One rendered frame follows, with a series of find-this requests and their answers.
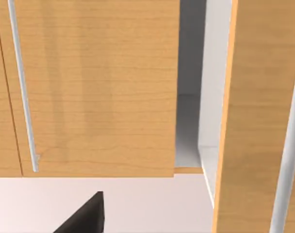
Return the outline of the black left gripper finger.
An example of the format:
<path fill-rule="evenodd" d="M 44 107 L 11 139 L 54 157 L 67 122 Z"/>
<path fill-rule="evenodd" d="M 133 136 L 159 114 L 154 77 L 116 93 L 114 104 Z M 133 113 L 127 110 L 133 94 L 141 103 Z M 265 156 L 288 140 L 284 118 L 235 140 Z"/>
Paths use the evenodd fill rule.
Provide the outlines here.
<path fill-rule="evenodd" d="M 98 191 L 53 233 L 104 233 L 104 193 Z"/>

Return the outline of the open wooden cupboard door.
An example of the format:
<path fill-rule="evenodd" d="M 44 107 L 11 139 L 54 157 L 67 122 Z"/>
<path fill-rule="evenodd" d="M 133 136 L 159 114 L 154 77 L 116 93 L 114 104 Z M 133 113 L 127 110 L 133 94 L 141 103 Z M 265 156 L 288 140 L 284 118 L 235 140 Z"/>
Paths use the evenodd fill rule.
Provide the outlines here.
<path fill-rule="evenodd" d="M 207 0 L 198 149 L 211 233 L 282 231 L 295 87 L 295 0 Z"/>

